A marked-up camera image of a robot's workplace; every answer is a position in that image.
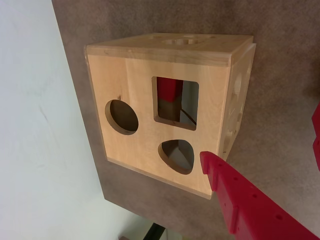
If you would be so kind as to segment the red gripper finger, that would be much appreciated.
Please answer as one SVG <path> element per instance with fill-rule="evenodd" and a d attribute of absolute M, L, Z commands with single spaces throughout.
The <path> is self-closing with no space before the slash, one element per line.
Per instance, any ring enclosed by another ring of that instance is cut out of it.
<path fill-rule="evenodd" d="M 318 239 L 219 156 L 202 151 L 200 162 L 228 231 L 237 240 Z"/>

